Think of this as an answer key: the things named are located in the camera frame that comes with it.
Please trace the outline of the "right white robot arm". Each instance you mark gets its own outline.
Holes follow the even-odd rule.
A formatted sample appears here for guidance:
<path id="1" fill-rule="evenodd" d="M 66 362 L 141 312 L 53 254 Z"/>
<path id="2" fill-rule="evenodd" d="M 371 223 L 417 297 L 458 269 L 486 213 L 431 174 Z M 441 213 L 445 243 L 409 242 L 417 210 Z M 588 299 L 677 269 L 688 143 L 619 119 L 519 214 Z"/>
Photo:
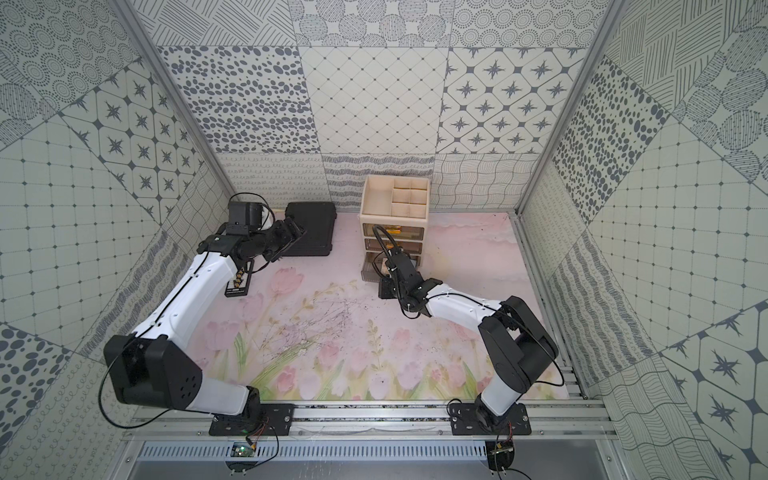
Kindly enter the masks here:
<path id="1" fill-rule="evenodd" d="M 475 400 L 477 417 L 487 425 L 505 420 L 556 363 L 558 347 L 543 324 L 520 297 L 492 301 L 425 279 L 400 247 L 386 250 L 384 257 L 388 274 L 380 281 L 380 296 L 397 300 L 406 317 L 434 317 L 477 330 L 494 370 Z"/>

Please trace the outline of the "beige desk organizer cabinet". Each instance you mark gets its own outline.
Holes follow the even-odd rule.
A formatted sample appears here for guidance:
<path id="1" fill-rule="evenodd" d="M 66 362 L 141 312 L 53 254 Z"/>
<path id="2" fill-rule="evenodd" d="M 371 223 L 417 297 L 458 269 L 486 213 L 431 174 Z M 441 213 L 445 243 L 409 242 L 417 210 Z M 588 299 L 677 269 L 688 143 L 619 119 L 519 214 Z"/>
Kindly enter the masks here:
<path id="1" fill-rule="evenodd" d="M 359 219 L 362 224 L 426 228 L 430 179 L 369 175 L 364 183 Z"/>

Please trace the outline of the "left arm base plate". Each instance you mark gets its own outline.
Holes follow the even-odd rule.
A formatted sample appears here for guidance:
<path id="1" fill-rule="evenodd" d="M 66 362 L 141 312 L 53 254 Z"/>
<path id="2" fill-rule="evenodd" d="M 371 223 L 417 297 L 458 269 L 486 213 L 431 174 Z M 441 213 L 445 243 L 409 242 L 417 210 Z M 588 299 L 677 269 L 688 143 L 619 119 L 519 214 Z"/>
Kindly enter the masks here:
<path id="1" fill-rule="evenodd" d="M 240 415 L 216 414 L 208 434 L 219 437 L 252 436 L 264 429 L 265 434 L 288 436 L 295 409 L 296 405 L 291 403 L 268 403 L 260 404 L 252 411 L 246 408 L 246 412 Z"/>

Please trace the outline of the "grey transparent drawer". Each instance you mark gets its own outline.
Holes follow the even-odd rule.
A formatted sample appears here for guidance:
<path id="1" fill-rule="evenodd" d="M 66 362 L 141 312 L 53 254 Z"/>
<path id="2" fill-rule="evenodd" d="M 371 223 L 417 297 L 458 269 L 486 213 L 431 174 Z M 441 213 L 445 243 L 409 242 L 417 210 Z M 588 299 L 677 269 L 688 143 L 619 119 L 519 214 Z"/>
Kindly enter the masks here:
<path id="1" fill-rule="evenodd" d="M 373 238 L 374 225 L 369 223 L 363 223 L 363 235 L 365 237 Z M 398 240 L 416 240 L 421 241 L 424 239 L 425 229 L 417 226 L 404 226 L 404 225 L 383 225 L 383 228 L 395 239 Z"/>

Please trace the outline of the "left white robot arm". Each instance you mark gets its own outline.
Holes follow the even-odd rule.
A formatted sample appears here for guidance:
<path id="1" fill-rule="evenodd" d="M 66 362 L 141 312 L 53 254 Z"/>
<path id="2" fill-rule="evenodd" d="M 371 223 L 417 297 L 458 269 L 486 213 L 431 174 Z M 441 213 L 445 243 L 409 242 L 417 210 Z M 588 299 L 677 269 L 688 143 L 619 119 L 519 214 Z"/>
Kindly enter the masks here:
<path id="1" fill-rule="evenodd" d="M 189 270 L 168 296 L 128 335 L 104 346 L 117 400 L 126 405 L 248 416 L 256 391 L 208 378 L 187 353 L 199 322 L 227 284 L 261 256 L 279 259 L 305 230 L 293 219 L 258 230 L 242 222 L 224 224 L 202 240 Z"/>

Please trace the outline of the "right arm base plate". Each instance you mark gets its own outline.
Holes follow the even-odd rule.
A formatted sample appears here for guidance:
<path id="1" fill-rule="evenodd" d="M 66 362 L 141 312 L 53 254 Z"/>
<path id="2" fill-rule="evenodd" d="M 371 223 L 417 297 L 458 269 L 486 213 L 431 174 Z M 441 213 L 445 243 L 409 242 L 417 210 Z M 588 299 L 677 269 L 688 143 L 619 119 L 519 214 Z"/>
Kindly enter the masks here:
<path id="1" fill-rule="evenodd" d="M 464 403 L 452 399 L 446 405 L 451 431 L 454 436 L 530 435 L 532 428 L 526 407 L 513 404 L 503 416 L 496 416 L 479 403 Z"/>

